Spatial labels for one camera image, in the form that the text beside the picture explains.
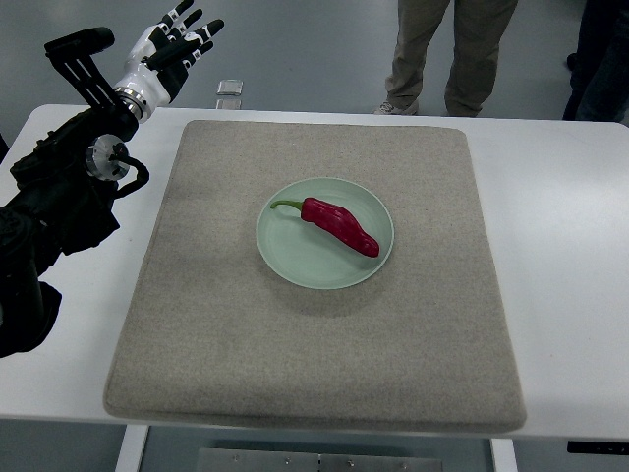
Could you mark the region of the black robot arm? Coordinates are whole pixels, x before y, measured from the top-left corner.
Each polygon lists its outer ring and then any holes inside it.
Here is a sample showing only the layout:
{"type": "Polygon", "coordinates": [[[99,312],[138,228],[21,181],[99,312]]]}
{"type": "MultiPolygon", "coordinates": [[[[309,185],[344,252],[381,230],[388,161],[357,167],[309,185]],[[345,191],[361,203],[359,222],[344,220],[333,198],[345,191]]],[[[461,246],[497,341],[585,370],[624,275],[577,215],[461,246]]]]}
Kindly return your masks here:
{"type": "Polygon", "coordinates": [[[139,127],[92,55],[110,29],[83,29],[45,44],[47,58],[89,108],[38,141],[10,172],[19,192],[1,208],[1,354],[39,346],[55,324],[61,294],[40,276],[60,255],[97,246],[119,224],[115,200],[148,181],[126,142],[139,127]]]}

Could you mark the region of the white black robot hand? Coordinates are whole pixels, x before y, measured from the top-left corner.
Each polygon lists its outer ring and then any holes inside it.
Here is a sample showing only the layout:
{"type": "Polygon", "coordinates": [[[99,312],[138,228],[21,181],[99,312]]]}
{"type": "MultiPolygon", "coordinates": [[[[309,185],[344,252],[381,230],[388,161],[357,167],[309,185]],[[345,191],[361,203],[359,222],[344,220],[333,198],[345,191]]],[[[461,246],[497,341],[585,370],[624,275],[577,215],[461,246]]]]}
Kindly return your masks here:
{"type": "Polygon", "coordinates": [[[192,1],[182,1],[148,27],[130,51],[114,91],[139,122],[172,103],[190,69],[213,47],[224,21],[201,25],[201,16],[192,1]]]}

